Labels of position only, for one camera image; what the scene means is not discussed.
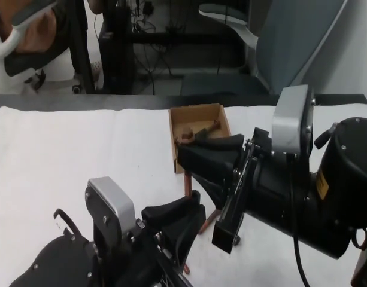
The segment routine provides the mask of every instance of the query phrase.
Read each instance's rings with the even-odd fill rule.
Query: cardboard box
[[[209,138],[225,138],[231,135],[229,123],[227,122],[225,109],[222,105],[182,106],[169,110],[170,134],[172,157],[174,159],[174,172],[183,173],[183,168],[177,163],[178,149],[174,139],[182,134],[185,127],[191,127],[194,133],[209,127],[215,120],[219,120],[220,129],[213,131]]]

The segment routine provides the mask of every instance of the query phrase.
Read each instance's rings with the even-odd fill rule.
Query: desk
[[[338,98],[326,96],[331,100]],[[355,102],[365,100],[360,96],[350,98]],[[203,99],[211,97],[0,96],[0,107],[10,106],[24,111],[129,107],[166,109],[184,103],[200,103]],[[254,104],[250,100],[243,102],[244,99],[248,98],[220,96],[218,101],[236,106]],[[272,97],[271,101],[267,99],[266,103],[260,104],[273,105],[276,100],[277,97]],[[324,122],[319,116],[329,116],[332,112],[328,113],[325,109],[336,110],[339,107],[317,108],[324,110],[315,117],[318,121],[315,133],[319,135],[330,127],[330,121],[336,121],[336,118],[330,118],[330,121]],[[273,109],[272,106],[257,107],[255,111],[231,108],[228,119],[233,133],[251,136],[256,125],[268,128],[271,119],[262,116],[261,112],[270,110],[272,115]],[[6,112],[12,113],[13,117],[5,118]],[[166,203],[183,195],[183,177],[173,173],[171,153],[166,152],[171,148],[166,111],[22,113],[2,109],[1,114],[0,286],[8,286],[2,282],[10,282],[19,276],[44,244],[59,235],[51,218],[56,208],[68,212],[82,233],[91,238],[91,219],[83,197],[86,181],[90,177],[111,176],[132,198],[137,214],[147,204],[161,204],[161,200]],[[135,124],[128,129],[127,123]],[[155,125],[159,127],[156,131],[153,130]],[[153,136],[148,137],[145,130],[152,130]],[[148,148],[145,148],[145,138],[148,139]],[[154,168],[157,162],[160,169]],[[205,194],[202,202],[209,207],[208,210],[212,210],[210,199]],[[8,214],[10,212],[14,213],[14,218]],[[299,286],[290,238],[252,218],[245,220],[244,225],[241,237],[245,241],[231,257],[210,244],[211,232],[196,239],[188,261],[192,269],[189,280],[194,286],[207,286],[204,282],[208,282],[208,286],[219,287],[227,284],[243,286],[242,283],[261,287]],[[353,264],[358,257],[357,250],[351,249],[337,262],[310,248],[304,247],[301,252],[309,280],[319,283],[314,286],[348,286]],[[203,258],[213,258],[214,261],[207,264],[208,260]],[[342,272],[344,281],[338,278],[338,284],[333,284],[334,276],[338,277]]]
[[[175,106],[220,103],[228,106],[275,106],[279,96],[146,96],[146,95],[86,95],[22,96],[0,94],[0,107],[21,111],[88,111],[96,109],[169,109]],[[362,94],[317,94],[318,105],[367,104]]]

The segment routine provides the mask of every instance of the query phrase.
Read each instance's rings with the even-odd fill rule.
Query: screw
[[[157,234],[155,234],[154,238],[160,242],[162,240],[162,232],[158,232]]]

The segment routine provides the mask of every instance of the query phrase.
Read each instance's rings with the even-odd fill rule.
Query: white tablecloth
[[[274,107],[226,108],[233,134],[251,137],[255,126],[271,132]],[[314,136],[333,122],[367,117],[366,105],[315,108]],[[314,149],[316,171],[324,150]],[[136,216],[146,206],[183,196],[183,176],[173,172],[167,111],[21,112],[0,109],[0,286],[8,286],[61,232],[52,218],[62,208],[92,240],[84,202],[89,178],[110,176],[133,200]],[[193,187],[203,189],[196,183]],[[207,215],[214,206],[205,192]],[[292,239],[245,216],[241,245],[232,255],[211,244],[212,228],[198,236],[188,258],[194,286],[301,286]],[[349,286],[359,252],[338,261],[303,244],[311,286]]]

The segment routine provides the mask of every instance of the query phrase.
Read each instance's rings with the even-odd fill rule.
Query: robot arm
[[[94,241],[58,210],[73,233],[50,242],[11,287],[191,286],[182,271],[205,221],[198,192],[147,207],[142,219],[135,219],[132,201],[110,178],[91,179],[85,199]]]
[[[230,138],[239,140],[232,149],[215,145],[219,139],[180,145],[178,162],[222,209],[213,233],[220,249],[231,253],[244,213],[293,236],[295,251],[298,239],[336,259],[351,240],[367,248],[367,119],[336,123],[316,140],[317,148],[329,143],[313,174],[313,105],[308,86],[285,88],[272,138],[256,128],[250,140]],[[361,246],[359,229],[366,234]]]

